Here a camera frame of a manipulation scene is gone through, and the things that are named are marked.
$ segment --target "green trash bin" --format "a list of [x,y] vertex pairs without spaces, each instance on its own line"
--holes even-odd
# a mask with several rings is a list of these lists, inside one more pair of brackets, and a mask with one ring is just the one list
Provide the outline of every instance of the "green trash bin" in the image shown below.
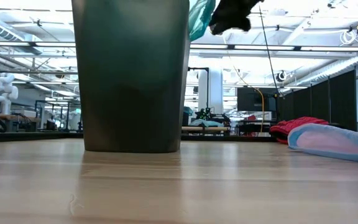
[[179,150],[189,2],[72,3],[85,149]]

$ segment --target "black partition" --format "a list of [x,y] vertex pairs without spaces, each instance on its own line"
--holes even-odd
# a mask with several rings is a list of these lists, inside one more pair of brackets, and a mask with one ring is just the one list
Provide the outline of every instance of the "black partition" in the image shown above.
[[303,116],[324,119],[346,129],[357,129],[356,71],[330,78],[279,99],[281,118],[288,121]]
[[331,122],[357,130],[356,73],[347,72],[329,81]]
[[293,93],[294,117],[311,116],[310,89],[299,90]]
[[322,82],[314,85],[311,90],[311,116],[329,121],[329,85]]
[[289,93],[282,98],[282,105],[280,108],[283,108],[283,112],[280,116],[285,121],[289,121],[295,117],[293,93]]

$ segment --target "monitor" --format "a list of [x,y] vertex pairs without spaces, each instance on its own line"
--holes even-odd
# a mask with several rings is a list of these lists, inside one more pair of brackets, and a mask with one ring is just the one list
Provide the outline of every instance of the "monitor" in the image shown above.
[[[275,88],[258,88],[265,102],[265,111],[276,111],[277,93]],[[262,111],[262,97],[258,91],[251,87],[237,89],[237,110],[238,111]]]

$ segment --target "wooden table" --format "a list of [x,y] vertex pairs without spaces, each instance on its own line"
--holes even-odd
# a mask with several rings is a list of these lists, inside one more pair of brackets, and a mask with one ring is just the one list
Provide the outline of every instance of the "wooden table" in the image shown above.
[[17,121],[24,121],[24,122],[30,121],[31,123],[35,123],[33,125],[33,132],[36,132],[36,130],[37,130],[37,123],[41,122],[40,118],[23,118],[18,115],[2,115],[2,114],[0,114],[0,119],[5,122],[6,129],[7,129],[6,132],[8,132],[8,133],[17,131],[13,128],[14,122],[17,122]]
[[358,223],[358,163],[278,143],[85,152],[81,139],[0,143],[0,223]]

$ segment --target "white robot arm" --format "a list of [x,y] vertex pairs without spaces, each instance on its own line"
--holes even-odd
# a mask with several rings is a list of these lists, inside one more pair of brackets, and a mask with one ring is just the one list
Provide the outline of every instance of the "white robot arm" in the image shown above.
[[4,93],[0,96],[1,114],[11,113],[11,100],[16,100],[19,96],[19,90],[12,85],[15,76],[13,74],[2,73],[0,77],[0,92]]

